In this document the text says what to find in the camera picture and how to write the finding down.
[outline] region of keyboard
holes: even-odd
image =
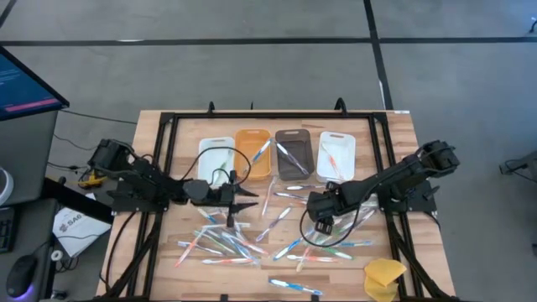
[[[12,207],[0,208],[0,253],[13,250],[16,232],[16,215]]]

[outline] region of monitor screen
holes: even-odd
[[[68,106],[52,87],[0,47],[0,121]]]

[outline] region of wooden table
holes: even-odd
[[[153,152],[160,113],[161,111],[142,111],[140,113],[133,140],[133,147],[137,154],[151,154]],[[418,148],[414,127],[407,112],[387,112],[387,116],[394,152],[396,159],[399,161]],[[354,179],[362,180],[377,173],[369,126],[365,120],[190,119],[180,121],[175,141],[171,176],[178,179],[188,169],[198,154],[198,143],[201,139],[233,137],[234,133],[242,128],[264,128],[273,135],[281,129],[308,129],[311,134],[315,161],[319,137],[323,131],[348,133],[353,135],[357,142]],[[386,167],[388,166],[388,159],[380,127],[378,127],[378,135],[381,149],[383,150],[384,167]],[[160,157],[162,158],[161,165],[164,164],[165,147],[162,152]],[[272,152],[273,159],[276,159],[274,148]],[[272,162],[272,174],[277,174],[277,161],[273,160]],[[196,169],[193,169],[193,171],[190,176],[196,177]],[[256,201],[263,203],[269,181],[269,179],[247,181],[243,184],[243,188],[259,194],[259,198]],[[301,183],[315,184],[315,176],[312,175],[308,181],[302,181]],[[296,182],[284,183],[279,181],[274,191],[283,191],[283,188],[289,184],[293,185]],[[237,215],[238,221],[252,223],[250,228],[243,230],[246,237],[254,241],[255,237],[291,201],[286,198],[272,197],[264,219],[259,219],[261,206],[239,213]],[[295,204],[297,209],[293,209],[284,221],[280,222],[260,242],[260,247],[270,253],[274,253],[300,236],[298,222],[300,215],[304,211],[304,206],[298,203]],[[128,213],[124,213],[114,220],[107,257],[117,232],[127,216]],[[128,223],[119,240],[112,260],[111,281],[115,281],[121,275],[132,259],[139,217],[140,215],[137,214]],[[151,228],[151,224],[152,221],[150,220],[148,230]],[[373,240],[373,246],[341,248],[341,250],[355,257],[352,261],[342,259],[339,263],[306,263],[303,271],[296,273],[296,262],[291,262],[286,258],[274,262],[272,257],[263,257],[260,268],[254,266],[205,265],[201,263],[201,259],[214,257],[206,252],[195,250],[181,264],[180,268],[175,268],[174,263],[184,250],[182,247],[177,247],[176,242],[178,240],[191,241],[194,237],[192,232],[205,224],[207,224],[206,219],[197,212],[195,207],[171,204],[168,212],[164,214],[151,299],[219,300],[220,294],[229,294],[230,300],[310,299],[307,294],[269,285],[268,278],[274,278],[303,284],[312,289],[320,289],[325,294],[321,296],[321,300],[370,300],[371,298],[368,297],[363,289],[365,278],[363,268],[375,258],[391,258],[384,216],[382,213],[377,213],[350,237],[351,239]],[[409,224],[417,258],[441,289],[448,294],[455,294],[438,226],[428,216],[421,213],[409,213]],[[292,253],[300,255],[303,251],[304,247],[297,247]],[[322,251],[316,251],[315,254],[330,256]],[[136,288],[137,294],[142,292],[146,260],[140,266]],[[102,267],[103,274],[106,270],[106,263],[107,258]],[[408,272],[406,280],[408,292],[413,294]],[[100,283],[97,294],[102,294],[104,291],[104,284]]]

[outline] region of black cable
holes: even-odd
[[[71,142],[71,141],[70,141],[69,139],[67,139],[67,138],[61,138],[61,137],[57,136],[56,133],[54,133],[54,137],[55,137],[56,139],[60,140],[60,141],[64,141],[64,142],[70,143],[70,144],[71,144],[73,147],[75,147],[75,148],[78,148],[78,149],[81,149],[81,150],[85,150],[85,151],[92,151],[92,150],[95,150],[97,147],[99,147],[99,146],[97,145],[97,146],[95,146],[95,147],[91,147],[91,148],[84,148],[84,147],[82,147],[82,146],[77,145],[76,143]]]
[[[188,168],[188,170],[186,170],[186,173],[185,175],[180,179],[180,180],[184,180],[186,178],[186,176],[192,171],[192,169],[194,169],[194,166],[196,165],[196,163],[198,162],[198,159],[200,159],[201,155],[203,155],[203,153],[209,151],[209,150],[216,150],[216,149],[228,149],[228,150],[233,150],[239,154],[241,154],[244,159],[246,159],[246,163],[248,164],[248,172],[246,173],[246,175],[244,176],[244,178],[242,180],[240,180],[239,182],[236,183],[236,185],[240,185],[241,183],[243,183],[244,181],[246,181],[246,179],[248,178],[248,176],[250,175],[250,171],[252,170],[252,165],[250,164],[250,160],[248,159],[248,157],[246,155],[244,155],[243,152],[233,148],[233,147],[227,147],[227,146],[222,146],[222,147],[210,147],[210,148],[207,148],[203,151],[201,151],[198,156],[196,156],[196,158],[194,159],[194,162],[192,163],[192,165]]]
[[[68,271],[72,271],[78,266],[79,262],[80,262],[80,259],[78,257],[69,258],[69,259],[61,259],[60,261],[58,261],[58,263],[60,263],[60,268],[56,268],[56,273],[65,273]]]
[[[53,167],[53,168],[57,168],[57,169],[68,169],[70,171],[77,171],[79,169],[85,169],[86,167],[81,167],[81,166],[77,166],[77,165],[69,165],[69,166],[66,166],[66,165],[62,165],[62,164],[55,164],[55,163],[51,163],[50,161],[47,162],[47,165]]]
[[[218,168],[218,169],[214,169],[212,171],[212,176],[211,176],[211,183],[209,183],[209,185],[212,185],[213,182],[215,181],[215,172],[217,171],[221,171],[221,172],[224,172],[224,174],[227,176],[227,181],[231,181],[231,176],[229,176],[228,172],[225,171],[224,169],[222,168]]]
[[[505,164],[505,167],[508,169],[507,172],[510,172],[510,173],[513,173],[513,174],[515,174],[515,175],[517,175],[517,176],[520,176],[520,177],[522,177],[522,178],[525,179],[525,180],[529,180],[529,181],[531,181],[531,182],[535,182],[535,183],[537,183],[537,180],[534,180],[534,179],[532,179],[532,178],[530,178],[530,177],[528,177],[528,176],[526,176],[526,175],[524,175],[524,174],[520,174],[519,172],[517,172],[517,171],[513,170],[511,167],[509,167],[509,164],[508,164],[508,163],[512,163],[512,162],[516,162],[516,161],[518,161],[518,160],[516,160],[516,159],[510,159],[510,160],[506,160],[505,163],[503,163],[503,164]]]
[[[436,154],[436,153],[439,153],[441,151],[444,151],[444,150],[447,150],[447,149],[454,149],[454,147],[452,146],[448,146],[448,147],[444,147],[444,148],[439,148],[437,150],[434,150],[433,152],[430,152],[428,154],[426,154],[425,156],[421,156],[420,157],[420,152],[423,150],[423,147],[420,147],[416,150],[416,152],[414,152],[414,155],[418,156],[420,160],[424,160],[428,157],[430,157],[432,154]],[[404,166],[404,169],[407,169],[409,167],[409,164],[406,163],[405,166]],[[391,173],[389,174],[386,174],[383,178],[381,179],[378,179],[377,182],[375,182],[366,192],[366,194],[364,194],[364,196],[362,197],[362,200],[360,200],[360,202],[358,203],[359,205],[361,205],[367,197],[369,197],[372,193],[373,190],[375,190],[375,188],[377,186],[379,186],[382,182],[384,182],[385,180],[387,180],[388,178],[392,177],[394,174],[397,174],[399,172],[401,172],[403,169],[395,169],[394,171],[392,171]],[[436,169],[431,169],[432,171],[435,171],[435,172],[440,172],[439,170],[436,170]],[[302,217],[300,218],[300,224],[299,224],[299,231],[300,231],[300,235],[302,236],[302,238],[304,238],[304,241],[308,242],[309,244],[311,244],[312,246],[314,247],[333,247],[341,242],[343,242],[345,239],[347,239],[347,237],[349,237],[349,235],[351,235],[352,233],[352,229],[354,229],[354,227],[356,226],[356,221],[358,220],[358,214],[360,213],[359,211],[359,208],[357,209],[356,211],[356,215],[354,216],[354,221],[352,222],[352,226],[349,227],[349,230],[345,233],[345,235],[343,235],[342,238],[338,239],[337,241],[331,243],[331,244],[327,244],[327,245],[324,245],[324,244],[317,244],[317,243],[313,243],[311,242],[308,238],[305,237],[305,234],[304,234],[304,231],[302,230],[302,223],[304,222],[304,217],[305,217],[305,214],[308,212],[308,210],[306,209],[304,211],[304,213],[302,213]]]
[[[438,219],[436,219],[436,217],[433,215],[433,213],[432,213],[432,212],[427,212],[427,211],[425,211],[424,213],[425,213],[427,216],[429,216],[430,218],[432,218],[432,220],[435,221],[436,225],[438,226],[438,229],[440,230],[440,229],[441,229],[441,227],[440,227],[440,222],[438,221]]]
[[[83,240],[83,239],[87,239],[89,237],[99,237],[101,236],[102,234],[91,234],[91,235],[87,235],[87,236],[84,236],[84,237],[77,237],[77,236],[60,236],[60,237],[57,237],[56,239],[60,239],[60,238],[74,238],[74,239],[80,239],[80,240]],[[39,244],[35,250],[32,252],[32,255],[35,254],[35,252],[37,252],[40,248],[42,248],[45,244],[47,243],[50,243],[50,240],[47,240],[41,244]]]
[[[110,284],[108,284],[107,281],[102,277],[101,273],[99,273],[99,279],[104,283],[107,291],[110,291]]]
[[[117,246],[117,242],[119,241],[119,237],[123,233],[123,230],[127,226],[128,222],[131,219],[133,219],[134,214],[136,214],[136,212],[131,213],[131,215],[129,215],[127,217],[127,220],[125,220],[125,222],[123,223],[123,225],[119,229],[119,232],[117,233],[116,239],[114,240],[114,243],[112,244],[112,249],[110,250],[110,254],[108,255],[107,271],[105,272],[105,275],[104,275],[104,277],[105,277],[104,283],[105,284],[110,284],[110,267],[112,266],[112,258],[114,256],[114,252],[116,250],[116,246]]]
[[[109,121],[109,122],[122,122],[122,123],[132,124],[132,125],[136,125],[136,124],[137,124],[137,123],[135,123],[135,122],[123,121],[123,120],[118,120],[118,119],[115,119],[115,118],[109,118],[109,117],[92,116],[92,115],[90,115],[90,114],[84,114],[84,113],[72,112],[72,111],[68,111],[68,110],[65,110],[65,109],[64,109],[64,110],[60,110],[60,112],[65,112],[65,113],[69,113],[69,114],[77,115],[77,116],[80,116],[80,117],[89,117],[89,118],[100,119],[100,120],[103,120],[103,121]]]

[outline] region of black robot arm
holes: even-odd
[[[390,198],[402,200],[427,178],[440,178],[452,173],[459,165],[453,149],[446,142],[426,143],[398,164],[365,180],[342,184],[329,182],[325,192],[311,192],[306,208],[310,219],[315,222],[315,229],[330,234],[333,216],[358,210],[372,193],[379,190],[388,190]]]
[[[146,157],[136,155],[127,143],[113,139],[101,140],[91,156],[90,167],[109,178],[123,180],[117,190],[107,192],[114,199],[113,211],[162,212],[167,211],[170,200],[179,205],[190,200],[194,206],[229,208],[227,224],[231,227],[232,214],[257,204],[235,204],[235,195],[257,196],[235,183],[235,171],[230,173],[228,183],[211,189],[205,180],[174,180]]]

